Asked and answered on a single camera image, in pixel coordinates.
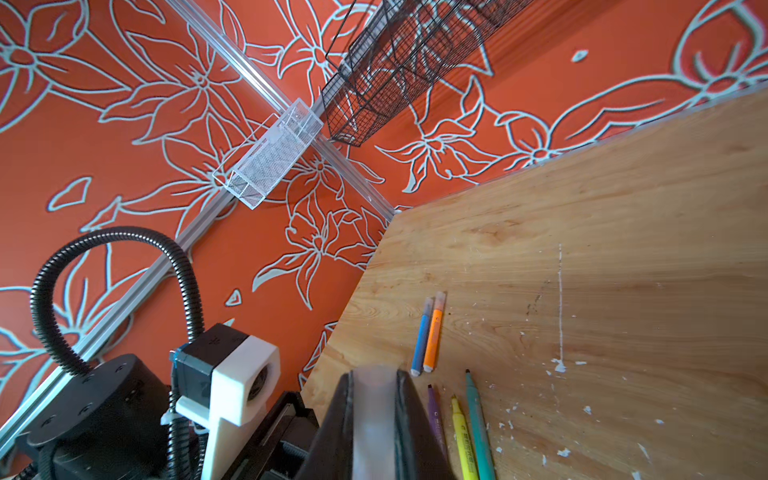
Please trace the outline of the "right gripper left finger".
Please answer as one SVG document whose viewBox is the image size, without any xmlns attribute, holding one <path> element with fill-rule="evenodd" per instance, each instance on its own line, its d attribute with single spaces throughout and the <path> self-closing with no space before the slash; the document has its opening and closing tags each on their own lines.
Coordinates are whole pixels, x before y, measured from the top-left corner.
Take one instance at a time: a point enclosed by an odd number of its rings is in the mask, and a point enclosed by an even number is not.
<svg viewBox="0 0 768 480">
<path fill-rule="evenodd" d="M 354 458 L 354 377 L 339 379 L 325 418 L 320 425 L 296 479 L 351 479 Z"/>
</svg>

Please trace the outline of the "green highlighter pen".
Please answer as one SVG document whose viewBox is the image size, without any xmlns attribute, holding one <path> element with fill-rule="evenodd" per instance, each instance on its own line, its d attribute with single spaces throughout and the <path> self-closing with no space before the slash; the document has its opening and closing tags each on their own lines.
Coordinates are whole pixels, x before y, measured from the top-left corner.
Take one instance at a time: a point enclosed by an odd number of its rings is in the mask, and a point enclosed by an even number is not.
<svg viewBox="0 0 768 480">
<path fill-rule="evenodd" d="M 496 480 L 496 470 L 493 463 L 480 394 L 469 369 L 465 371 L 465 380 L 478 475 L 481 480 Z"/>
</svg>

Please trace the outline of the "white mesh basket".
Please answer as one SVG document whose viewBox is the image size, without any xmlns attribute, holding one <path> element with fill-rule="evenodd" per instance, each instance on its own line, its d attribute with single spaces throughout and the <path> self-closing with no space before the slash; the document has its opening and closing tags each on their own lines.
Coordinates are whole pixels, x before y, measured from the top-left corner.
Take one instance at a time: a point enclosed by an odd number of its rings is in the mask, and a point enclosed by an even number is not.
<svg viewBox="0 0 768 480">
<path fill-rule="evenodd" d="M 248 138 L 226 154 L 212 180 L 254 210 L 293 168 L 322 126 L 314 111 L 297 99 L 258 139 Z"/>
</svg>

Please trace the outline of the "yellow highlighter pen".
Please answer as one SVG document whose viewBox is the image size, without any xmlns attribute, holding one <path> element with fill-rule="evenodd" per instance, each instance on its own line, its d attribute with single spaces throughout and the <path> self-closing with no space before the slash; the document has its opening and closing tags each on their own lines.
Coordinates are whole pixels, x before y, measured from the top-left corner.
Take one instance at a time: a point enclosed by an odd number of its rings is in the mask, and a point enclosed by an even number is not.
<svg viewBox="0 0 768 480">
<path fill-rule="evenodd" d="M 463 480 L 478 480 L 476 460 L 472 440 L 465 415 L 456 396 L 451 397 L 452 421 L 457 442 Z"/>
</svg>

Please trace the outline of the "purple highlighter pen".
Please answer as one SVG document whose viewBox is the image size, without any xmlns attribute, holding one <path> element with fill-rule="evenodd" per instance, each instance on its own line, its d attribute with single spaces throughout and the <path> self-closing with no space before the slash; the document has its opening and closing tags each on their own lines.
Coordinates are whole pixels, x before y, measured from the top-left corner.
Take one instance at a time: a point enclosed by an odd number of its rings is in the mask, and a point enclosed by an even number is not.
<svg viewBox="0 0 768 480">
<path fill-rule="evenodd" d="M 428 399 L 427 410 L 428 410 L 430 428 L 432 430 L 432 433 L 438 443 L 438 446 L 443 456 L 445 458 L 448 458 L 448 451 L 447 451 L 447 446 L 445 442 L 439 397 L 436 389 L 433 387 L 432 384 L 429 384 L 427 386 L 427 399 Z"/>
</svg>

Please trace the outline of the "blue highlighter pen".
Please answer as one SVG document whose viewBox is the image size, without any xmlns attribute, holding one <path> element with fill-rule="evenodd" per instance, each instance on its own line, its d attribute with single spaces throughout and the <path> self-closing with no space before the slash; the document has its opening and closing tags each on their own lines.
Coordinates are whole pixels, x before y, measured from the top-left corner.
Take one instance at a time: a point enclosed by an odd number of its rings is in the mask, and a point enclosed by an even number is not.
<svg viewBox="0 0 768 480">
<path fill-rule="evenodd" d="M 423 362 L 426 354 L 431 317 L 434 308 L 434 298 L 428 297 L 425 301 L 424 310 L 421 316 L 417 342 L 414 349 L 411 362 L 410 374 L 414 377 L 420 376 L 423 370 Z"/>
</svg>

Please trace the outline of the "translucent pen cap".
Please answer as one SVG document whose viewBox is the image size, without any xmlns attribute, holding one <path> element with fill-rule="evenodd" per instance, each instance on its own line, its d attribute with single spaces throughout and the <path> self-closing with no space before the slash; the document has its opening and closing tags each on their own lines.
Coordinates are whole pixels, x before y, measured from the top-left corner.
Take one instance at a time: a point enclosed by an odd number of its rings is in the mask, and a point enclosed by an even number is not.
<svg viewBox="0 0 768 480">
<path fill-rule="evenodd" d="M 395 479 L 396 370 L 366 365 L 352 374 L 352 478 Z"/>
</svg>

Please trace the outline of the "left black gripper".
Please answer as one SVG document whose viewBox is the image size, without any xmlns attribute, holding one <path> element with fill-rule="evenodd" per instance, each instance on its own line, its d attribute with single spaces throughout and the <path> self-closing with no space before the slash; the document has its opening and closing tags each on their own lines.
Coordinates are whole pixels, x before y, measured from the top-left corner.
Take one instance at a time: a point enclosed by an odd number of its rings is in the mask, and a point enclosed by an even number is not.
<svg viewBox="0 0 768 480">
<path fill-rule="evenodd" d="M 17 438 L 30 459 L 20 479 L 165 479 L 169 388 L 137 356 L 74 378 Z M 225 467 L 226 479 L 293 479 L 318 431 L 314 412 L 285 392 Z"/>
</svg>

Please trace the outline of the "orange highlighter pen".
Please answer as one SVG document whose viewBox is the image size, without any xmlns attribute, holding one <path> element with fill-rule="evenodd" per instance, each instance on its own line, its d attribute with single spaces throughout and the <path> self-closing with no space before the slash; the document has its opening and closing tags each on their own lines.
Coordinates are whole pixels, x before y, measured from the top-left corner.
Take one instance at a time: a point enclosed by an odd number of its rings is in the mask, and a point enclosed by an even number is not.
<svg viewBox="0 0 768 480">
<path fill-rule="evenodd" d="M 447 294 L 444 291 L 438 292 L 435 296 L 430 330 L 423 360 L 423 370 L 428 373 L 431 373 L 435 369 L 437 363 L 446 299 Z"/>
</svg>

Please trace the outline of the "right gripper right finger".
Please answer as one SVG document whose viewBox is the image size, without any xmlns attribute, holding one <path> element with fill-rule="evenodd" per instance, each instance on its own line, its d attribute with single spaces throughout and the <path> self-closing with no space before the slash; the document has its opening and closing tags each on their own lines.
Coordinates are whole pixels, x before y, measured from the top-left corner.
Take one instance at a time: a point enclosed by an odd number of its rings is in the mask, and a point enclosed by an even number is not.
<svg viewBox="0 0 768 480">
<path fill-rule="evenodd" d="M 410 375 L 396 372 L 395 474 L 403 479 L 455 479 L 430 428 L 429 420 Z"/>
</svg>

